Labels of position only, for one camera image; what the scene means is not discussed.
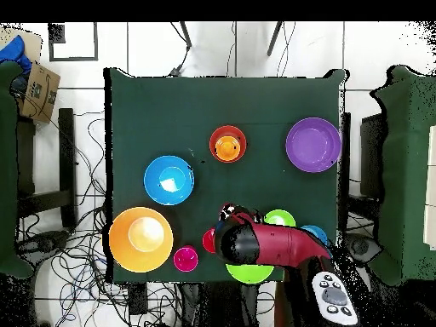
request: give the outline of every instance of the white remote control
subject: white remote control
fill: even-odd
[[[321,315],[336,324],[353,325],[358,316],[342,281],[330,272],[320,272],[312,280]]]

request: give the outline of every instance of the bowl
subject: bowl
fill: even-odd
[[[244,155],[247,140],[240,129],[232,125],[224,125],[212,133],[209,149],[220,162],[233,163]]]
[[[198,264],[197,251],[192,246],[181,247],[175,252],[173,261],[179,271],[190,272]]]
[[[194,187],[192,167],[176,156],[156,158],[146,168],[144,187],[148,196],[159,204],[180,204]]]
[[[204,235],[203,235],[203,247],[205,250],[207,250],[210,253],[215,253],[215,246],[214,246],[214,228],[210,228]]]
[[[327,234],[325,234],[322,228],[318,226],[310,225],[310,226],[303,226],[301,229],[305,229],[306,231],[309,231],[311,234],[318,237],[323,244],[329,245],[329,239],[327,238]]]
[[[109,248],[124,269],[145,273],[160,267],[173,247],[168,221],[156,210],[135,207],[120,213],[109,229]]]
[[[235,137],[225,135],[216,141],[215,151],[219,159],[230,162],[239,155],[241,146]]]
[[[273,272],[274,266],[262,265],[227,265],[227,271],[243,284],[259,284],[265,281]]]
[[[341,153],[341,137],[335,126],[322,118],[305,118],[295,124],[286,137],[286,154],[305,172],[330,168]]]
[[[294,217],[290,212],[282,209],[275,209],[265,215],[265,222],[271,225],[295,227]]]

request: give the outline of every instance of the small blue bowl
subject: small blue bowl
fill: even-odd
[[[318,226],[312,226],[312,225],[311,226],[303,226],[302,229],[305,229],[306,231],[309,231],[310,233],[317,236],[323,242],[323,244],[325,244],[326,246],[329,245],[329,240],[327,239],[327,235]]]
[[[180,204],[194,188],[194,173],[183,159],[162,156],[146,168],[144,187],[150,198],[159,204]]]

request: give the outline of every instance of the green cloth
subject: green cloth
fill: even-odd
[[[226,265],[202,246],[202,236],[218,220],[225,202],[258,209],[288,210],[297,226],[314,224],[336,239],[336,166],[310,174],[286,156],[285,139],[303,118],[339,124],[339,85],[346,73],[325,78],[128,77],[111,69],[113,216],[144,206],[157,210],[173,229],[174,246],[158,269],[134,273],[114,267],[113,281],[205,282],[233,280]],[[221,163],[209,138],[222,125],[240,128],[247,150],[236,163]],[[152,201],[143,185],[148,164],[176,155],[192,167],[191,196],[176,206]],[[175,251],[191,244],[198,266],[179,272]],[[268,280],[281,280],[276,267]]]
[[[380,209],[379,242],[384,247],[370,264],[386,284],[407,279],[434,280],[436,251],[423,243],[428,141],[436,124],[436,78],[418,76],[405,66],[375,92],[387,115],[383,144],[385,198]]]
[[[17,278],[33,274],[32,267],[21,260],[14,250],[17,228],[17,104],[9,93],[10,84],[22,73],[21,67],[13,61],[0,63],[0,155],[2,176],[0,176],[0,273]]]

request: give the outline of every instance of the green bowl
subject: green bowl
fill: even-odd
[[[259,284],[273,272],[274,266],[259,265],[226,265],[227,271],[243,284]]]
[[[275,209],[265,215],[265,222],[270,225],[295,227],[294,217],[290,212],[282,209]]]

